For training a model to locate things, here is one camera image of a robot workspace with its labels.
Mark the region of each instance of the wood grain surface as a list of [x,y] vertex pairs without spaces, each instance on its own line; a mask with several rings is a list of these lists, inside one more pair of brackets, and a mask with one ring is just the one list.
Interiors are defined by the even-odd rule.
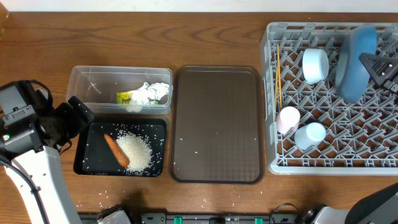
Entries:
[[[260,72],[259,43],[273,21],[398,22],[398,14],[13,12],[0,46],[0,85],[39,80],[58,106],[65,101],[75,65],[166,67],[174,74],[184,65],[248,65]],[[61,159],[79,212],[99,212],[101,205],[121,202],[134,212],[269,213],[284,202],[302,212],[316,203],[351,208],[398,182],[398,177],[279,176],[267,170],[256,185],[180,184],[169,174],[172,113],[160,116],[168,138],[164,170],[156,178],[77,175],[78,138],[73,140]],[[3,168],[0,193],[1,223],[30,223]]]

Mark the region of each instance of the pile of white rice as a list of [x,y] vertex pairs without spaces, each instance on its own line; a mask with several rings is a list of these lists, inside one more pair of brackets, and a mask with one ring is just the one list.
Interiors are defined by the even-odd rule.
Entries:
[[144,169],[152,167],[152,149],[148,145],[148,138],[143,140],[129,131],[123,131],[116,143],[130,160],[127,172],[143,172]]

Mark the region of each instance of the brown tray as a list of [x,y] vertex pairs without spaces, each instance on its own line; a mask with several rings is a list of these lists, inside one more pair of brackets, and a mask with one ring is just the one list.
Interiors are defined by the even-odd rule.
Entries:
[[254,184],[264,175],[260,76],[251,67],[187,66],[177,76],[171,175]]

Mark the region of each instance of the gray plastic dish rack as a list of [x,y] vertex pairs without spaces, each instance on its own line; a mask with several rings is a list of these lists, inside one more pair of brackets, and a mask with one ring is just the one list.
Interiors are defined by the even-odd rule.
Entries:
[[[273,174],[398,175],[398,96],[377,89],[372,81],[355,104],[336,94],[333,84],[339,48],[350,30],[363,23],[273,22],[261,40],[261,67],[266,96],[266,151]],[[371,24],[377,29],[377,52],[398,58],[398,24]],[[305,151],[276,129],[274,78],[280,47],[283,106],[300,111],[300,127],[323,124],[325,140]],[[323,49],[329,76],[309,85],[303,77],[302,57],[307,48]]]

